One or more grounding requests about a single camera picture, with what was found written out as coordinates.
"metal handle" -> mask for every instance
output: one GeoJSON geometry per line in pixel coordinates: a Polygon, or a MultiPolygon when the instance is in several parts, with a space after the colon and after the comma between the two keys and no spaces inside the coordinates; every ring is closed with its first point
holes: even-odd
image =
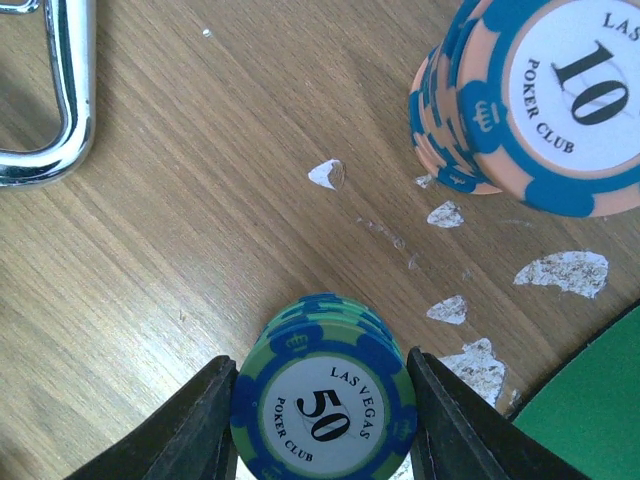
{"type": "MultiPolygon", "coordinates": [[[[0,13],[29,13],[40,0],[0,4],[0,13]]],[[[59,179],[86,157],[95,133],[96,0],[44,0],[60,132],[31,152],[0,149],[0,188],[59,179]]]]}

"wood grain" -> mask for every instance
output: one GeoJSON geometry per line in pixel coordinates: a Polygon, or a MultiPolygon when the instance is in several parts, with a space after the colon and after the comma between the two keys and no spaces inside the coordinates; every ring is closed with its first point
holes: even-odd
{"type": "MultiPolygon", "coordinates": [[[[1,193],[0,478],[69,474],[213,356],[241,362],[303,294],[374,306],[406,351],[489,338],[501,408],[640,295],[638,211],[571,220],[413,183],[408,88],[456,6],[99,2],[92,154],[61,183],[1,193]],[[329,158],[347,168],[339,192],[307,180],[329,158]],[[446,200],[460,228],[426,223],[446,200]],[[513,285],[566,250],[609,260],[595,300],[513,285]],[[426,318],[456,294],[466,323],[426,318]]],[[[3,147],[57,128],[41,15],[0,17],[3,147]]]]}

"green felt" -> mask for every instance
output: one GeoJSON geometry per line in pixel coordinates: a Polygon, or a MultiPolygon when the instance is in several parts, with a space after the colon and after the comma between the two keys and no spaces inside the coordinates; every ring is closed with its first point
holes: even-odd
{"type": "Polygon", "coordinates": [[[640,307],[561,369],[513,423],[594,480],[639,480],[640,307]]]}

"black edge of green mat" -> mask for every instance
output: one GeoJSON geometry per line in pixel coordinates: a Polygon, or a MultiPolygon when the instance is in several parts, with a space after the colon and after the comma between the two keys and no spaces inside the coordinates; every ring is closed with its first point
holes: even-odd
{"type": "Polygon", "coordinates": [[[506,415],[507,420],[513,422],[520,413],[533,401],[534,398],[544,389],[551,380],[553,380],[556,375],[558,375],[564,368],[573,362],[582,352],[584,352],[587,348],[593,344],[598,338],[600,338],[604,333],[606,333],[611,327],[613,327],[619,320],[622,320],[631,312],[633,312],[636,308],[640,308],[640,298],[633,302],[630,306],[625,308],[622,312],[614,317],[609,323],[607,323],[604,327],[594,333],[586,342],[584,342],[580,347],[575,349],[571,354],[556,368],[554,368],[551,373],[549,373],[542,381],[540,381],[534,388],[530,389],[524,399],[521,399],[515,405],[513,411],[506,415]]]}

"poker chip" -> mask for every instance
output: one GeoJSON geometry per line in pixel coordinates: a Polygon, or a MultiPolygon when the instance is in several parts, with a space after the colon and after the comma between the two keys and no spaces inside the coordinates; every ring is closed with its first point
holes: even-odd
{"type": "Polygon", "coordinates": [[[372,309],[334,294],[303,297],[269,322],[231,405],[234,443],[258,479],[386,480],[397,470],[417,413],[386,332],[372,309]]]}
{"type": "Polygon", "coordinates": [[[640,206],[640,0],[466,0],[435,50],[409,115],[438,180],[563,216],[640,206]]]}

